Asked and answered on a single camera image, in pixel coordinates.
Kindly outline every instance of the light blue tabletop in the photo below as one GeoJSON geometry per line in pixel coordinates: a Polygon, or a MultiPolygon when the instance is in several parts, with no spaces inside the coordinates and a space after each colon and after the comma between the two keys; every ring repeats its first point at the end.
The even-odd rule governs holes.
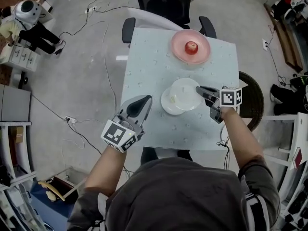
{"type": "Polygon", "coordinates": [[[145,135],[136,146],[186,150],[224,150],[220,141],[223,123],[209,116],[209,107],[200,105],[177,116],[161,106],[165,89],[179,78],[192,78],[201,86],[217,89],[239,86],[239,69],[235,44],[207,38],[211,46],[209,59],[200,65],[188,65],[171,51],[176,31],[135,28],[127,61],[122,101],[142,94],[153,97],[153,105],[143,123],[145,135]]]}

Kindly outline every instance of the white saucer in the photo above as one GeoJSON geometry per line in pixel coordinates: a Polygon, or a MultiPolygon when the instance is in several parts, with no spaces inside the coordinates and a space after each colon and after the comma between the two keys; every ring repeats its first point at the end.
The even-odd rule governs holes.
{"type": "Polygon", "coordinates": [[[167,89],[163,92],[163,94],[162,94],[162,96],[161,96],[161,98],[160,98],[160,103],[161,103],[163,109],[164,109],[167,113],[169,113],[169,114],[171,114],[171,115],[174,115],[174,116],[181,115],[181,114],[183,114],[185,111],[179,109],[179,108],[178,108],[177,106],[175,106],[175,104],[171,101],[170,95],[169,95],[169,94],[170,94],[170,89],[171,89],[171,87],[167,88],[167,89]]]}
{"type": "Polygon", "coordinates": [[[173,82],[170,90],[170,98],[181,110],[193,110],[204,101],[196,92],[198,82],[190,78],[181,78],[173,82]]]}

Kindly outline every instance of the person's hand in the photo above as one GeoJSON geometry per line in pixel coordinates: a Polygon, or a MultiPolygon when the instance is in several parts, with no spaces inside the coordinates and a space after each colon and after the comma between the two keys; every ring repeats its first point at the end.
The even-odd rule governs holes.
{"type": "Polygon", "coordinates": [[[221,111],[221,118],[224,120],[228,115],[236,112],[233,107],[221,107],[219,109],[221,111]]]}
{"type": "Polygon", "coordinates": [[[12,38],[8,38],[6,42],[8,43],[9,46],[13,46],[14,44],[14,40],[12,38]]]}

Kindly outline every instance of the storage drawer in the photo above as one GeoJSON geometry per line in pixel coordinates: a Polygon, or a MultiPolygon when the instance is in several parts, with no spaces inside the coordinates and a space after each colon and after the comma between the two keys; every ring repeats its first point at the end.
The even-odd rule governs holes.
{"type": "Polygon", "coordinates": [[[26,68],[34,72],[37,68],[38,54],[31,51],[27,58],[28,58],[28,62],[27,62],[26,68]]]}
{"type": "Polygon", "coordinates": [[[23,52],[23,47],[16,46],[12,52],[12,62],[18,64],[23,52]]]}
{"type": "Polygon", "coordinates": [[[31,50],[24,48],[20,57],[19,66],[26,68],[31,50]]]}

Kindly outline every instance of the black office chair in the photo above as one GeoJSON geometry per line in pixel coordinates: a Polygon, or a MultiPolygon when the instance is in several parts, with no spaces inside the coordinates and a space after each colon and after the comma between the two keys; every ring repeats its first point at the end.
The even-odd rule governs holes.
{"type": "Polygon", "coordinates": [[[191,0],[138,0],[142,10],[160,15],[175,24],[189,28],[189,6],[191,0]]]}
{"type": "MultiPolygon", "coordinates": [[[[189,7],[191,0],[138,0],[141,10],[157,14],[164,17],[184,29],[190,29],[187,23],[189,19],[189,7]]],[[[216,38],[215,29],[207,17],[199,17],[202,29],[200,33],[207,37],[216,38]]],[[[135,18],[125,20],[122,28],[122,40],[124,43],[130,43],[134,27],[135,18]]]]}
{"type": "Polygon", "coordinates": [[[247,84],[242,88],[242,104],[240,117],[251,118],[247,127],[250,131],[256,129],[262,120],[264,112],[264,97],[258,83],[248,74],[239,71],[239,79],[247,84]]]}

